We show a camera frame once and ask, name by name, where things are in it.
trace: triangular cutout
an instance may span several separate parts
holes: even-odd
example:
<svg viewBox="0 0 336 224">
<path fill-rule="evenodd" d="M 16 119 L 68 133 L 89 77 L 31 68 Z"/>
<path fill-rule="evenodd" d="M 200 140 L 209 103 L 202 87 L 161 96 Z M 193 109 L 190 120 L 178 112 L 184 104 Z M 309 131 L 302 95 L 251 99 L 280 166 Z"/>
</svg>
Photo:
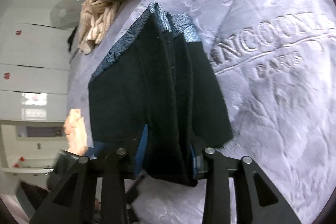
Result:
<svg viewBox="0 0 336 224">
<path fill-rule="evenodd" d="M 257 189 L 260 206 L 266 207 L 278 203 L 278 198 L 258 173 L 254 174 L 253 179 Z"/>
<path fill-rule="evenodd" d="M 77 180 L 78 173 L 72 174 L 69 180 L 65 183 L 64 187 L 59 191 L 53 202 L 58 205 L 70 208 L 72 199 L 74 197 Z"/>
</svg>

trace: blue lace trim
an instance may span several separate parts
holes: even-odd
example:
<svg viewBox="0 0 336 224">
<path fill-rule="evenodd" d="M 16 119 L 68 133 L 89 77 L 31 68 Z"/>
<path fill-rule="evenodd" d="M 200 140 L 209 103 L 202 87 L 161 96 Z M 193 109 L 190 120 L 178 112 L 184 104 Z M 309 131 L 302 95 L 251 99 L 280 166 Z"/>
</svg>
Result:
<svg viewBox="0 0 336 224">
<path fill-rule="evenodd" d="M 171 15 L 168 12 L 164 12 L 158 2 L 150 3 L 127 32 L 112 46 L 103 61 L 98 65 L 96 71 L 92 74 L 90 82 L 117 62 L 120 56 L 134 43 L 152 14 L 154 14 L 157 25 L 162 33 L 171 32 L 174 38 L 182 33 L 187 43 L 201 42 L 201 37 L 194 26 L 192 18 L 188 14 Z"/>
</svg>

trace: silver screw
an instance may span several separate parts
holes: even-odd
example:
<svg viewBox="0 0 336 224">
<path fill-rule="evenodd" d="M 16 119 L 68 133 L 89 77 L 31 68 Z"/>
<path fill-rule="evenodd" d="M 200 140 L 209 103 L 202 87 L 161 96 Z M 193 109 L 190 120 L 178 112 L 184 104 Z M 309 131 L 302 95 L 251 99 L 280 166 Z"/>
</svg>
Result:
<svg viewBox="0 0 336 224">
<path fill-rule="evenodd" d="M 119 148 L 117 149 L 118 155 L 125 155 L 127 153 L 127 150 L 125 148 Z"/>
<path fill-rule="evenodd" d="M 89 160 L 88 157 L 81 157 L 81 158 L 79 158 L 78 161 L 79 161 L 80 164 L 85 164 L 85 163 L 88 162 L 88 160 Z"/>
<path fill-rule="evenodd" d="M 246 164 L 251 164 L 253 160 L 250 157 L 246 156 L 243 157 L 243 162 L 245 162 Z"/>
<path fill-rule="evenodd" d="M 205 153 L 212 155 L 214 154 L 216 151 L 212 148 L 212 147 L 208 147 L 205 149 Z"/>
</svg>

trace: bed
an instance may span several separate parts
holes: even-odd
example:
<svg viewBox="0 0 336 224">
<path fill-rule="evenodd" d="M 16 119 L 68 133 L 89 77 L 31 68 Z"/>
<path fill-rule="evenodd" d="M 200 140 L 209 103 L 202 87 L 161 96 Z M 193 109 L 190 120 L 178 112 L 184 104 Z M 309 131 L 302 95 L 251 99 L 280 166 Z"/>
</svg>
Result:
<svg viewBox="0 0 336 224">
<path fill-rule="evenodd" d="M 302 223 L 311 224 L 336 186 L 333 1 L 129 0 L 102 43 L 71 61 L 68 110 L 82 110 L 89 145 L 91 74 L 152 1 L 191 15 L 202 37 L 234 133 L 220 151 L 254 158 Z M 148 178 L 141 190 L 134 207 L 144 223 L 202 222 L 204 181 L 188 188 Z"/>
</svg>

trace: red flower decal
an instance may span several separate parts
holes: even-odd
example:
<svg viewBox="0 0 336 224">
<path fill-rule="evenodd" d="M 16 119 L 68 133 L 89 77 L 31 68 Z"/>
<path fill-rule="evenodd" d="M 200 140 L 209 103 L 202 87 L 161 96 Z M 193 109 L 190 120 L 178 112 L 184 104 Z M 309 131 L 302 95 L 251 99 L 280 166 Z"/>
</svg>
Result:
<svg viewBox="0 0 336 224">
<path fill-rule="evenodd" d="M 10 77 L 11 77 L 11 74 L 9 72 L 4 73 L 4 77 L 3 77 L 4 79 L 9 80 Z"/>
</svg>

